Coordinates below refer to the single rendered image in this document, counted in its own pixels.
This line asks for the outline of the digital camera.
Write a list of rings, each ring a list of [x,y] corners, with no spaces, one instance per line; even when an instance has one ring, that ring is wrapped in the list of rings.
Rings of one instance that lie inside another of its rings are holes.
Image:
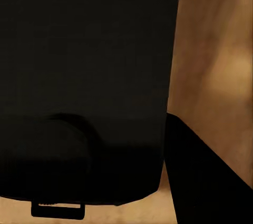
[[[178,5],[0,0],[0,197],[82,220],[158,190]]]

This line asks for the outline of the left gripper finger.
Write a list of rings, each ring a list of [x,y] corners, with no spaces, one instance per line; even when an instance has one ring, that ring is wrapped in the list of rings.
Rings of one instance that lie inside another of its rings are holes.
[[[166,119],[164,162],[178,224],[253,224],[253,189],[180,118]]]

